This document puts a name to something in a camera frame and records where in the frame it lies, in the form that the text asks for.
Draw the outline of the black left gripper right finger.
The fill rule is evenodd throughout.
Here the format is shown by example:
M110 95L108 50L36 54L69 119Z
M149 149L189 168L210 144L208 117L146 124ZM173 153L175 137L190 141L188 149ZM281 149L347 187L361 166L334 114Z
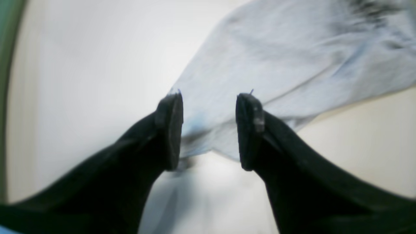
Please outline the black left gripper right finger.
M237 96L241 166L263 180L281 234L414 234L415 200L331 163L253 95Z

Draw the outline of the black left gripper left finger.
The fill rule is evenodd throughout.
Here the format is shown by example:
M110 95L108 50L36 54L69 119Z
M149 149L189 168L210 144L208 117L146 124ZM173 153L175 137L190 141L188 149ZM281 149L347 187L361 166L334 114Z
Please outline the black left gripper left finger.
M167 95L116 142L32 197L1 205L2 234L137 234L152 185L178 166L183 98Z

